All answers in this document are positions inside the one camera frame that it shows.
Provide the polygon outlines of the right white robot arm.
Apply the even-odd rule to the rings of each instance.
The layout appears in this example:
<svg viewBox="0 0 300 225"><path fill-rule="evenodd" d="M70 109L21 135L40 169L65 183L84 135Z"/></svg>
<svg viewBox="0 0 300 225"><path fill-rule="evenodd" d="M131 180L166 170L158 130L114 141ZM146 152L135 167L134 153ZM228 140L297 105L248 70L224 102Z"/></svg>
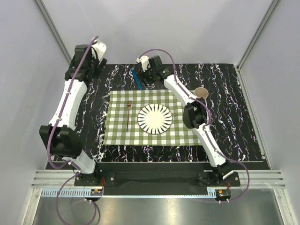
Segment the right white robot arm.
<svg viewBox="0 0 300 225"><path fill-rule="evenodd" d="M175 69L164 66L159 56L149 58L143 55L136 59L136 63L142 68L137 76L144 87L161 82L182 104L184 107L183 123L200 140L212 167L214 183L219 186L225 185L229 181L233 169L211 133L211 114L206 100L198 98L189 91L179 80Z"/></svg>

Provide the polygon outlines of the brown wooden fork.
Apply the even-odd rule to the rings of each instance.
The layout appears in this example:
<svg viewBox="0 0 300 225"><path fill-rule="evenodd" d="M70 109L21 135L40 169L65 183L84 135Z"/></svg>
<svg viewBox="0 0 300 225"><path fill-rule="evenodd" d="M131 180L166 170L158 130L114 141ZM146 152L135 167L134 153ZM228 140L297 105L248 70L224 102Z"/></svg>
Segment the brown wooden fork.
<svg viewBox="0 0 300 225"><path fill-rule="evenodd" d="M128 111L127 111L127 129L126 129L126 131L128 131L131 106L132 106L132 101L129 100L129 101L127 102L127 108L128 108Z"/></svg>

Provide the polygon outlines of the green checkered cloth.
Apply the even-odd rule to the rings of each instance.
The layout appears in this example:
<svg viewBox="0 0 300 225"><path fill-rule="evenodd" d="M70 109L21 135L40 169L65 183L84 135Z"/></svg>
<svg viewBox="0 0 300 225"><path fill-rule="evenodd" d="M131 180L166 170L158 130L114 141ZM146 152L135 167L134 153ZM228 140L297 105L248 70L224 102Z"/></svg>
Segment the green checkered cloth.
<svg viewBox="0 0 300 225"><path fill-rule="evenodd" d="M111 91L104 144L201 145L184 125L183 109L169 90Z"/></svg>

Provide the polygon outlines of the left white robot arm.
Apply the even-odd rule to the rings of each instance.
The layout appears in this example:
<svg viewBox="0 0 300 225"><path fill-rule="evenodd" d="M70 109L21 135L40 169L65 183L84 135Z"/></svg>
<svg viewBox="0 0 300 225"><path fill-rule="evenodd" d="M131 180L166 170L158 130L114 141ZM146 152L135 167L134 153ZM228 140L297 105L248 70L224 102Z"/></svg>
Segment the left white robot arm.
<svg viewBox="0 0 300 225"><path fill-rule="evenodd" d="M101 181L101 174L95 170L96 163L83 150L82 141L75 132L75 120L88 85L101 74L107 63L103 57L106 50L106 45L101 42L75 47L57 110L49 124L39 129L47 156L61 157L85 174L85 180L92 186Z"/></svg>

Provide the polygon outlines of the blue plastic knife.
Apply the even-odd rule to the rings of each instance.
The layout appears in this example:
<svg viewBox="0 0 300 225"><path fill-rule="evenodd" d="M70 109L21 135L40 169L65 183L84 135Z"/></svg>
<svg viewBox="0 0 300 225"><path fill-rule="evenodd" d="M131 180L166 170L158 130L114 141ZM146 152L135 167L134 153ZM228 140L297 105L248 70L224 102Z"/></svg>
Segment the blue plastic knife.
<svg viewBox="0 0 300 225"><path fill-rule="evenodd" d="M141 83L139 82L139 78L138 78L137 74L135 73L135 71L134 71L133 69L131 69L131 73L132 73L132 75L133 75L133 77L134 77L134 80L135 80L137 86L138 86L138 89L139 89L139 90L143 90L143 86L142 86Z"/></svg>

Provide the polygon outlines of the beige paper cup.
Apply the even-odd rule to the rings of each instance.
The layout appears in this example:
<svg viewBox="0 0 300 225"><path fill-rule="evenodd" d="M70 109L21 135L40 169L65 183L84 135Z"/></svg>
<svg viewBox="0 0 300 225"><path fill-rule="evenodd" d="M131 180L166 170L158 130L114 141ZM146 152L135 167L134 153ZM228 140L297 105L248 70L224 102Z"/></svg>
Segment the beige paper cup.
<svg viewBox="0 0 300 225"><path fill-rule="evenodd" d="M209 96L209 91L204 87L196 88L194 90L194 93L198 98L203 98L204 100L206 100L207 97Z"/></svg>

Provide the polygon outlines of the white blue striped plate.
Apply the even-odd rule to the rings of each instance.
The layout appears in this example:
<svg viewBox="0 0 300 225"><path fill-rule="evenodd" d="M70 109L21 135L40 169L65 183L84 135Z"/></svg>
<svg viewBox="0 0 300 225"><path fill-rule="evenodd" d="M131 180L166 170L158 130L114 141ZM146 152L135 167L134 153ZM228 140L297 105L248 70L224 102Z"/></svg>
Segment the white blue striped plate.
<svg viewBox="0 0 300 225"><path fill-rule="evenodd" d="M139 127L151 135L159 135L166 132L172 125L173 115L162 104L152 103L144 106L138 113L137 123Z"/></svg>

